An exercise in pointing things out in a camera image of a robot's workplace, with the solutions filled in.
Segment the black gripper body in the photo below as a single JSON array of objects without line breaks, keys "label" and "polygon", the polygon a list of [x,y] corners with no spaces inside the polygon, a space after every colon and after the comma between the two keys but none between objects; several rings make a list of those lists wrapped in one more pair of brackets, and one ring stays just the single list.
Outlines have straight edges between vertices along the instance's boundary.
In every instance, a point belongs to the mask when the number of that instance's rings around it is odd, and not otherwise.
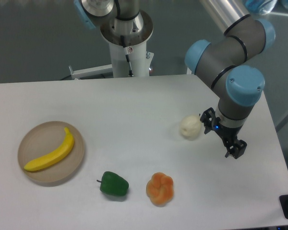
[{"label": "black gripper body", "polygon": [[234,140],[241,129],[241,121],[227,118],[218,107],[215,111],[215,117],[213,130],[221,137],[225,147],[233,146]]}]

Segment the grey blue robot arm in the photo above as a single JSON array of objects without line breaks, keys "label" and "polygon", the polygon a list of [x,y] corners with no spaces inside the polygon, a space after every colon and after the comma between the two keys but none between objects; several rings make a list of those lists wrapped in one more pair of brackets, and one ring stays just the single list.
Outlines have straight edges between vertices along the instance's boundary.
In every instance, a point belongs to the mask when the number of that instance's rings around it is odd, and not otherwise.
[{"label": "grey blue robot arm", "polygon": [[[265,86],[262,73],[246,62],[268,49],[276,34],[269,21],[254,20],[238,0],[204,0],[202,5],[225,38],[217,44],[195,42],[184,62],[219,97],[217,108],[207,109],[200,118],[205,133],[216,132],[227,156],[239,158],[247,144],[237,135]],[[74,6],[84,25],[99,27],[108,42],[115,78],[149,76],[152,54],[146,43],[153,23],[139,1],[76,0]]]}]

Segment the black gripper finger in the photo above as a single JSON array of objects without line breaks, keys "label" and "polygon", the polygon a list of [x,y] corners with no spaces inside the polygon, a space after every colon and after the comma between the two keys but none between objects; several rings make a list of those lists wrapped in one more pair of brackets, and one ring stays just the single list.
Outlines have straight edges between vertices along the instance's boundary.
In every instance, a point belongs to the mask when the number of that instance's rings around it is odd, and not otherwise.
[{"label": "black gripper finger", "polygon": [[204,134],[208,134],[214,130],[214,124],[216,120],[215,111],[212,107],[203,112],[200,117],[200,122],[204,125]]},{"label": "black gripper finger", "polygon": [[227,152],[225,157],[233,157],[234,159],[238,159],[242,156],[246,150],[247,143],[243,140],[234,139],[233,141],[226,141],[225,147]]}]

